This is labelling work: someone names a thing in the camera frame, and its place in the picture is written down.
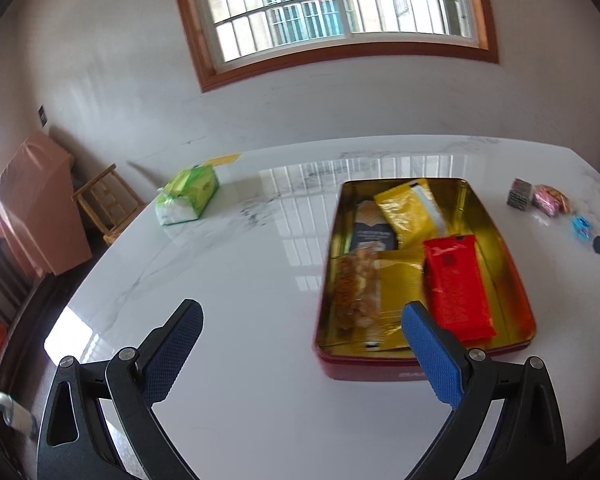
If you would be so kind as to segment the green tissue pack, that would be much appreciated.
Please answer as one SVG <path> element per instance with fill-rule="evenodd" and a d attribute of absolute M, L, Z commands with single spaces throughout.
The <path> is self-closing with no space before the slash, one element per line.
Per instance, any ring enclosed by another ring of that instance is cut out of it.
<path fill-rule="evenodd" d="M 211 165 L 180 171 L 160 191 L 155 211 L 160 226 L 175 226 L 198 220 L 220 187 Z"/>

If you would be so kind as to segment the blue soda cracker packet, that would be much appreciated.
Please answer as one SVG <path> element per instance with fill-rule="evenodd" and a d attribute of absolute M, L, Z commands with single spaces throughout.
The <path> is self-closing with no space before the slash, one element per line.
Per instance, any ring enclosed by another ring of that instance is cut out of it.
<path fill-rule="evenodd" d="M 370 247 L 375 250 L 398 248 L 396 232 L 373 200 L 362 200 L 356 205 L 350 252 Z"/>

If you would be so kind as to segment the clear bag fried snacks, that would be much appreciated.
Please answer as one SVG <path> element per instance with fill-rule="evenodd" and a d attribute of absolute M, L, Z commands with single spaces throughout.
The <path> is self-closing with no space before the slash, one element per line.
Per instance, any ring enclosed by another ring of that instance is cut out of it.
<path fill-rule="evenodd" d="M 332 291 L 338 330 L 369 328 L 379 318 L 378 252 L 378 244 L 366 244 L 338 259 Z"/>

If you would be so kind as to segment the pink covered furniture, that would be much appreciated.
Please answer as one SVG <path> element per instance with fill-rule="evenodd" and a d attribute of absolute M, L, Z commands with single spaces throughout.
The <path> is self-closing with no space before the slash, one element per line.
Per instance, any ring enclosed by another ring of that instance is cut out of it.
<path fill-rule="evenodd" d="M 31 134 L 0 174 L 0 237 L 28 278 L 63 274 L 92 258 L 73 201 L 72 155 Z"/>

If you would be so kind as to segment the wooden framed window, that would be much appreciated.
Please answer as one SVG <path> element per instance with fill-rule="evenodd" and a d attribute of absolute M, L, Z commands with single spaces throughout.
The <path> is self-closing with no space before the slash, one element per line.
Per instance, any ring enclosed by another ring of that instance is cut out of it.
<path fill-rule="evenodd" d="M 490 0 L 176 0 L 202 91 L 343 58 L 497 63 Z"/>

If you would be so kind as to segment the grey black snack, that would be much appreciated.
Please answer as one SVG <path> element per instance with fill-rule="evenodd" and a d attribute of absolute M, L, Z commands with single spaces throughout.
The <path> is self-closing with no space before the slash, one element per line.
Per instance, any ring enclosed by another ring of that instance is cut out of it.
<path fill-rule="evenodd" d="M 518 210 L 525 211 L 531 204 L 533 186 L 531 183 L 515 179 L 509 189 L 506 204 Z"/>

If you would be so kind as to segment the small wooden chair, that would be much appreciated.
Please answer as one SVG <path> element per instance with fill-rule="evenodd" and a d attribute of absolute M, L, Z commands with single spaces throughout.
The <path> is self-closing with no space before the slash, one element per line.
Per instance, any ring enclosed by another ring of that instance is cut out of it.
<path fill-rule="evenodd" d="M 72 199 L 99 229 L 108 246 L 114 244 L 147 206 L 118 173 L 116 164 L 82 185 Z"/>

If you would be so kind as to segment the maroon gold toffee tin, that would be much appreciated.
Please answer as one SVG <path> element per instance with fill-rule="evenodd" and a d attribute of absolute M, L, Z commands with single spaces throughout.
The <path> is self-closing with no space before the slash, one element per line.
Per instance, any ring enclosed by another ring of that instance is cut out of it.
<path fill-rule="evenodd" d="M 429 178 L 427 184 L 453 235 L 472 235 L 486 290 L 495 335 L 479 342 L 488 356 L 502 356 L 528 347 L 536 323 L 524 285 L 500 231 L 469 183 L 460 178 Z M 398 179 L 344 182 L 332 222 L 318 308 L 314 351 L 324 374 L 348 382 L 404 382 L 424 377 L 402 333 L 401 312 L 411 300 L 427 302 L 430 287 L 422 250 L 389 250 L 378 256 L 376 273 L 380 301 L 377 321 L 384 340 L 366 337 L 361 327 L 340 330 L 334 300 L 340 260 L 350 252 L 355 214 L 360 203 L 400 185 Z"/>

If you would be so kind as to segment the yellow snack packet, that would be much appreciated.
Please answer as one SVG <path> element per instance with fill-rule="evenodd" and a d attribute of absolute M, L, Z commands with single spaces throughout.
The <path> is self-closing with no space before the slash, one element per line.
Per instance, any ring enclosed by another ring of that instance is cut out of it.
<path fill-rule="evenodd" d="M 396 233 L 398 247 L 419 247 L 445 236 L 446 224 L 426 179 L 413 180 L 374 196 L 376 205 Z"/>
<path fill-rule="evenodd" d="M 402 330 L 402 311 L 411 301 L 425 298 L 422 284 L 424 250 L 421 247 L 380 252 L 377 258 L 380 312 L 366 330 L 367 352 L 403 351 L 410 348 Z"/>

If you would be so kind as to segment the clear bag orange snacks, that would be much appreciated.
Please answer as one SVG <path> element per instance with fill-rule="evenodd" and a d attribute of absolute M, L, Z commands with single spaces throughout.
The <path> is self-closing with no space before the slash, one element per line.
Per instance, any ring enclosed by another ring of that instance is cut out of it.
<path fill-rule="evenodd" d="M 562 214 L 572 214 L 574 209 L 571 203 L 571 200 L 565 196 L 563 192 L 560 192 L 557 188 L 552 188 L 551 186 L 547 189 L 551 196 L 557 200 L 559 211 Z"/>

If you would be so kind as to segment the light blue candy wrapper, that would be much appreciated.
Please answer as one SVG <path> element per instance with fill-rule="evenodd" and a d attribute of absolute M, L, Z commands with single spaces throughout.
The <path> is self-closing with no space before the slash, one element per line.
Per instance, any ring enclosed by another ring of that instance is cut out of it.
<path fill-rule="evenodd" d="M 580 214 L 576 214 L 571 218 L 571 224 L 574 232 L 582 240 L 589 240 L 592 236 L 592 224 Z"/>

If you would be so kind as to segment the pink wrapped candy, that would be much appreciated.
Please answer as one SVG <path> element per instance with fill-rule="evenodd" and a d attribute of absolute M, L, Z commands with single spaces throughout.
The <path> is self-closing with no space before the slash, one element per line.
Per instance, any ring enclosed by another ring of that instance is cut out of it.
<path fill-rule="evenodd" d="M 560 214 L 560 200 L 545 186 L 538 185 L 533 189 L 532 206 L 550 218 L 555 218 Z"/>

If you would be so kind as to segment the red snack packet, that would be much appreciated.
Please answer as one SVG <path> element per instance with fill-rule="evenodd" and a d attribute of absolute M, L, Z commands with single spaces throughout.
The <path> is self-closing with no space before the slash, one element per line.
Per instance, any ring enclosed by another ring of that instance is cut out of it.
<path fill-rule="evenodd" d="M 496 336 L 472 234 L 424 241 L 429 311 L 460 342 Z"/>

